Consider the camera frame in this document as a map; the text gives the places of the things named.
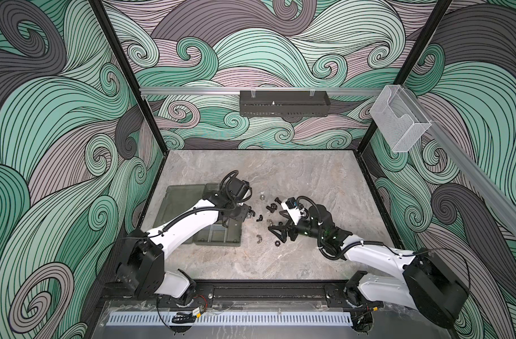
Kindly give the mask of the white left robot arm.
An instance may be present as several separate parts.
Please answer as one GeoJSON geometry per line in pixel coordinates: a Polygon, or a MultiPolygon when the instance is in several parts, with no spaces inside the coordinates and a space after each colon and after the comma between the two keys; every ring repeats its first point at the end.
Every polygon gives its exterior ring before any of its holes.
{"type": "Polygon", "coordinates": [[[168,271],[165,260],[181,244],[219,221],[243,222],[252,188],[233,171],[218,189],[202,194],[187,210],[148,231],[134,230],[124,238],[116,263],[116,277],[136,298],[169,296],[181,305],[194,298],[196,282],[184,271],[168,271]]]}

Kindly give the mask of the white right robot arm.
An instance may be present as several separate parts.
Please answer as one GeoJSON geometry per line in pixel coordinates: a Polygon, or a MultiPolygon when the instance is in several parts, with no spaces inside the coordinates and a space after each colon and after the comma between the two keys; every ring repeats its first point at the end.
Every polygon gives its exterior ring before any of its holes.
{"type": "Polygon", "coordinates": [[[410,251],[365,240],[336,226],[323,205],[304,208],[287,200],[281,206],[286,222],[268,227],[278,244],[306,236],[316,240],[317,249],[330,261],[357,262],[382,272],[357,271],[346,283],[346,299],[358,310],[355,321],[369,321],[371,312],[388,303],[414,309],[443,329],[454,328],[469,284],[439,257],[438,249],[410,251]]]}

